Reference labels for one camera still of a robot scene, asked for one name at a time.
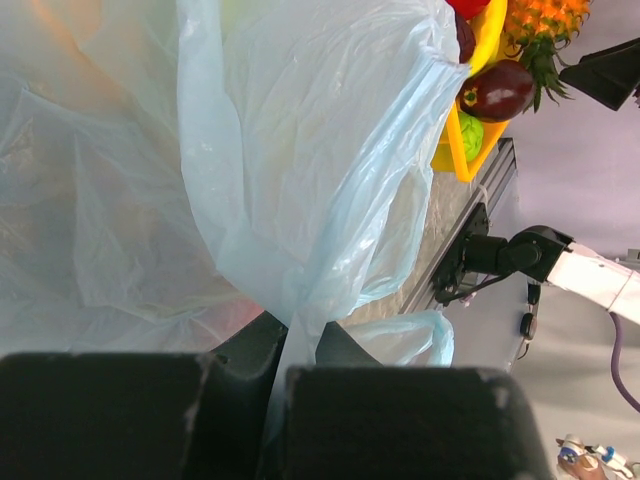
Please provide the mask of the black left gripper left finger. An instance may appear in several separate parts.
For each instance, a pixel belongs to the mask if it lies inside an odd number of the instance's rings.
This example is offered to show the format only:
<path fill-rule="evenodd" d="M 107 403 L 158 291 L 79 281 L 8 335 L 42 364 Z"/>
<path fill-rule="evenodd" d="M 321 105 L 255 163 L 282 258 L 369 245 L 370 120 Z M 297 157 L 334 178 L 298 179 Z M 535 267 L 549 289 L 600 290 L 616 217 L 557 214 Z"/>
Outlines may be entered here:
<path fill-rule="evenodd" d="M 205 353 L 1 361 L 5 479 L 252 479 L 286 328 L 261 314 Z"/>

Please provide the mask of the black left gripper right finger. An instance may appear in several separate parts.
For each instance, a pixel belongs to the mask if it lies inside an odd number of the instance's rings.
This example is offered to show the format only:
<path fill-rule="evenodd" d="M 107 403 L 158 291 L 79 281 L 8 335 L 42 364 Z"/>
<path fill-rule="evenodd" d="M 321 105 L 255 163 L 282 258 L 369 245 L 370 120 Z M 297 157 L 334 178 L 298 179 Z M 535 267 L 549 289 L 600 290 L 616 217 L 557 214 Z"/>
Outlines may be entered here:
<path fill-rule="evenodd" d="M 505 371 L 313 365 L 282 349 L 285 479 L 550 479 L 532 409 Z"/>

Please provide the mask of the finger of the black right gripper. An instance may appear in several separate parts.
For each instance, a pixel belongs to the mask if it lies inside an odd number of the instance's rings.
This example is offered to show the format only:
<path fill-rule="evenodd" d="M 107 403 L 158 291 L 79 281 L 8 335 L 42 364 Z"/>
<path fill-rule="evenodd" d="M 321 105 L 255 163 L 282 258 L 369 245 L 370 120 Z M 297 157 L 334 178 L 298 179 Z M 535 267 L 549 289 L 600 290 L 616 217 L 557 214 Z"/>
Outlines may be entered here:
<path fill-rule="evenodd" d="M 629 98 L 639 105 L 639 39 L 585 55 L 559 78 L 610 110 Z"/>

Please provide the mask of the fake orange pineapple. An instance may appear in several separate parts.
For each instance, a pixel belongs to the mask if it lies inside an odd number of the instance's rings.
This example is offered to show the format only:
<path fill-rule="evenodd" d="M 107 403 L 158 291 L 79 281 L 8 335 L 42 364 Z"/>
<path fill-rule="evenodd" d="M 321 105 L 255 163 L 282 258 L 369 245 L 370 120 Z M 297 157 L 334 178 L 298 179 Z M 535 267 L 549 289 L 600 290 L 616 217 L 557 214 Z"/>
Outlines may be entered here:
<path fill-rule="evenodd" d="M 532 75 L 533 100 L 538 112 L 545 92 L 555 103 L 569 99 L 557 66 L 566 67 L 559 53 L 580 35 L 591 11 L 589 0 L 516 0 L 507 2 L 504 34 L 519 62 Z"/>

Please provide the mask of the light blue plastic bag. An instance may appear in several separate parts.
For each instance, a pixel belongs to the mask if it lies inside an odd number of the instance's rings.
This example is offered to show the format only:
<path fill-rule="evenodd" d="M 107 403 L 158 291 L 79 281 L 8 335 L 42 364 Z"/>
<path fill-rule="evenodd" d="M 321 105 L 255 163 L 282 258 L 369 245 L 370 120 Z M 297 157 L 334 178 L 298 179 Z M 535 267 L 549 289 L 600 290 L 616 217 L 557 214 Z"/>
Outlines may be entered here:
<path fill-rule="evenodd" d="M 398 291 L 467 70 L 443 1 L 5 1 L 1 351 L 302 339 Z"/>

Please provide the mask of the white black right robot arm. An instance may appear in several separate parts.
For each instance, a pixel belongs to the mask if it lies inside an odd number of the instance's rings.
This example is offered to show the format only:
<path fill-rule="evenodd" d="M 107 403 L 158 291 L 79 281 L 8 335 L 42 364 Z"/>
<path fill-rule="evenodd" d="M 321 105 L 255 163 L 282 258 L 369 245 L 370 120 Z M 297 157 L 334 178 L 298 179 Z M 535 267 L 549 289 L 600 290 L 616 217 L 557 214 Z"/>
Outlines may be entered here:
<path fill-rule="evenodd" d="M 639 95 L 639 40 L 582 57 L 559 78 L 612 110 Z M 551 227 L 529 227 L 512 239 L 487 234 L 462 237 L 464 272 L 500 282 L 519 272 L 580 295 L 612 316 L 639 322 L 639 272 L 610 261 Z"/>

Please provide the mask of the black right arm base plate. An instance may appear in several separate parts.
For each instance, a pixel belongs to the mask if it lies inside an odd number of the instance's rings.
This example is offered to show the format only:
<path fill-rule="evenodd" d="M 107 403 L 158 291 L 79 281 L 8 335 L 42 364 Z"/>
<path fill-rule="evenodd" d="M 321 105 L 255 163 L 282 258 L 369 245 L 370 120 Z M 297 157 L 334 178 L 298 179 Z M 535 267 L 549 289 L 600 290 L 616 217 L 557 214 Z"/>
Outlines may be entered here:
<path fill-rule="evenodd" d="M 466 244 L 473 236 L 487 236 L 489 228 L 486 204 L 477 203 L 456 230 L 437 264 L 432 277 L 437 303 L 447 306 L 453 301 L 467 272 L 464 260 Z"/>

